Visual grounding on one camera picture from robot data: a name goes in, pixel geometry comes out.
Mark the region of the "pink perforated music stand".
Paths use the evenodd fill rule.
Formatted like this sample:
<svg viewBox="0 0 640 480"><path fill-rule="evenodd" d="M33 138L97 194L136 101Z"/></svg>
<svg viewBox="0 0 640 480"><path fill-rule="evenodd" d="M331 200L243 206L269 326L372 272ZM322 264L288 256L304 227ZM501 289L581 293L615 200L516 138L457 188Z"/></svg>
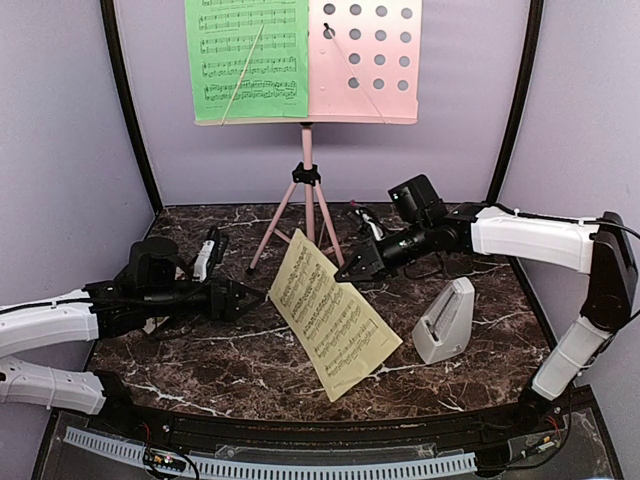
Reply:
<svg viewBox="0 0 640 480"><path fill-rule="evenodd" d="M295 184L305 189L306 229L327 202L312 156L316 123L414 124L422 5L418 1L307 1L309 108L305 118L236 119L220 125L297 123L303 160Z"/></svg>

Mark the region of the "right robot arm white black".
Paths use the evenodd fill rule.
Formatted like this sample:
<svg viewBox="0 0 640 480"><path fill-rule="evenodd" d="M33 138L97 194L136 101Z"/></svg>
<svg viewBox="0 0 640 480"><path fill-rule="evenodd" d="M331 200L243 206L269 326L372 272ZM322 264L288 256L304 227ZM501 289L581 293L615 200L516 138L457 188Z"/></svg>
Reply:
<svg viewBox="0 0 640 480"><path fill-rule="evenodd" d="M568 268L589 277L577 319L533 376L528 396L510 413L521 434L534 432L549 405L587 368L632 311L639 279L629 238L633 230L614 212L597 218L564 218L521 212L501 204L466 202L447 209L420 174L389 191L407 228L370 239L346 260L338 282L373 282L432 253L517 257Z"/></svg>

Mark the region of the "right black frame post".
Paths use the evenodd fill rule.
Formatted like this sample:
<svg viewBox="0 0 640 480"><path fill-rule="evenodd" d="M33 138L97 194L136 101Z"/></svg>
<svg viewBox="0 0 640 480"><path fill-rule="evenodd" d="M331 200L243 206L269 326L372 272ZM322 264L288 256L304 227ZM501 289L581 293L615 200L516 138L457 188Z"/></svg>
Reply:
<svg viewBox="0 0 640 480"><path fill-rule="evenodd" d="M538 49L544 0L530 0L513 96L504 135L484 202L495 204L504 187L523 118Z"/></svg>

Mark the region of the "white metronome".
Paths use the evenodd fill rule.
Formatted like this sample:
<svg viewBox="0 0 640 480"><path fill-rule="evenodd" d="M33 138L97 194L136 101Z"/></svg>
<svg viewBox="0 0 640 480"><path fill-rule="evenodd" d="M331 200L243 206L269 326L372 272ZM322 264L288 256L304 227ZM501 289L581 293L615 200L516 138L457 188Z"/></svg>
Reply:
<svg viewBox="0 0 640 480"><path fill-rule="evenodd" d="M426 365L462 354L471 337L475 289L467 277L450 281L412 330L414 347Z"/></svg>

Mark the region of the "left black frame post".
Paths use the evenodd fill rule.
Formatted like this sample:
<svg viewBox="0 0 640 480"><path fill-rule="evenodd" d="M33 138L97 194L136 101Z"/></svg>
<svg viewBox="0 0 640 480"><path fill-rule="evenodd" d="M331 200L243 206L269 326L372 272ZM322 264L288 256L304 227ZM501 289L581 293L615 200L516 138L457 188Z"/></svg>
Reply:
<svg viewBox="0 0 640 480"><path fill-rule="evenodd" d="M147 199L154 215L157 216L164 209L164 205L152 172L151 163L133 101L118 28L116 4L113 0L100 0L99 4L112 74L130 145Z"/></svg>

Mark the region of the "yellow paper sheet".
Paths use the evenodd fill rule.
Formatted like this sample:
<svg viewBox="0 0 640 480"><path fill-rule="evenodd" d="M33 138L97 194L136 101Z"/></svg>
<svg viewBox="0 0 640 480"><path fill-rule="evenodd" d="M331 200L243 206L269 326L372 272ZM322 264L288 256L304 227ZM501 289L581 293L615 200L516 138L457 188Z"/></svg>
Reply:
<svg viewBox="0 0 640 480"><path fill-rule="evenodd" d="M337 401L398 349L403 340L299 229L268 297L289 325L330 402Z"/></svg>

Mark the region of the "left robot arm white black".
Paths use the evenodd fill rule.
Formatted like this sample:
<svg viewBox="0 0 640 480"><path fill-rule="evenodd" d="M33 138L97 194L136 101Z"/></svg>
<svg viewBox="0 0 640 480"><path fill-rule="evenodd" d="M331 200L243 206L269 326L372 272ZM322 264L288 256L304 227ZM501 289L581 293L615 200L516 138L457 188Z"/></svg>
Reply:
<svg viewBox="0 0 640 480"><path fill-rule="evenodd" d="M265 293L220 277L227 239L212 233L195 259L184 261L171 239L134 243L128 263L112 280L1 310L1 400L101 415L120 436L141 427L140 412L112 372L73 372L18 359L40 347L121 337L153 319L196 315L235 321L266 299Z"/></svg>

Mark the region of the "black front rail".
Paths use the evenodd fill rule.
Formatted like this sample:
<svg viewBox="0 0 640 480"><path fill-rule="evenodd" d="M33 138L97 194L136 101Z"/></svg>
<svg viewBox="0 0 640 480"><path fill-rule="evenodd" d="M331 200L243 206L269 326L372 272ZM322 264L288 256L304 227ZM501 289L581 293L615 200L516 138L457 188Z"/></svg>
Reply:
<svg viewBox="0 0 640 480"><path fill-rule="evenodd" d="M506 418L513 407L409 419L362 422L240 420L184 414L134 405L128 413L146 423L162 444L208 447L229 440L244 446L338 446L434 440L446 446L491 445L521 433Z"/></svg>

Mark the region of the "green sheet music page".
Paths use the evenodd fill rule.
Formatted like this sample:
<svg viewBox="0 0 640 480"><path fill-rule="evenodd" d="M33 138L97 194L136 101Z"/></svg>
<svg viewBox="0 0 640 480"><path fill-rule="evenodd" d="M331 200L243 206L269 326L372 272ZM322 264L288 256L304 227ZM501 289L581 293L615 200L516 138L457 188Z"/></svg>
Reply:
<svg viewBox="0 0 640 480"><path fill-rule="evenodd" d="M305 118L307 1L185 3L195 120Z"/></svg>

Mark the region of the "black frame post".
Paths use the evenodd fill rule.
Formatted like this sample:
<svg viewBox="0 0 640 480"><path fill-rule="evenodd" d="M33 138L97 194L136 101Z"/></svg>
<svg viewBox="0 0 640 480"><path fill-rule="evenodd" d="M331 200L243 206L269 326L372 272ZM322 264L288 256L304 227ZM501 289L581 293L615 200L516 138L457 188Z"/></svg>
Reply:
<svg viewBox="0 0 640 480"><path fill-rule="evenodd" d="M495 204L504 187L523 118L538 49L544 0L530 0L513 96L504 135L484 202Z"/></svg>
<svg viewBox="0 0 640 480"><path fill-rule="evenodd" d="M147 199L154 215L157 216L164 209L164 205L152 172L151 163L133 101L118 28L116 4L113 0L100 0L99 4L112 74L130 145Z"/></svg>

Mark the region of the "small circuit board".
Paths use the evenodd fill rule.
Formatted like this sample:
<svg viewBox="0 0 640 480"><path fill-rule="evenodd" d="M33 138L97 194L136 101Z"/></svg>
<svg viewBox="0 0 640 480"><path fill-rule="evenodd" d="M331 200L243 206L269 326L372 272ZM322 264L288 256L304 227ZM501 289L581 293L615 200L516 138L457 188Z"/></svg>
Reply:
<svg viewBox="0 0 640 480"><path fill-rule="evenodd" d="M188 463L174 454L163 450L147 450L143 454L143 464L153 472L169 474L181 474L187 468Z"/></svg>

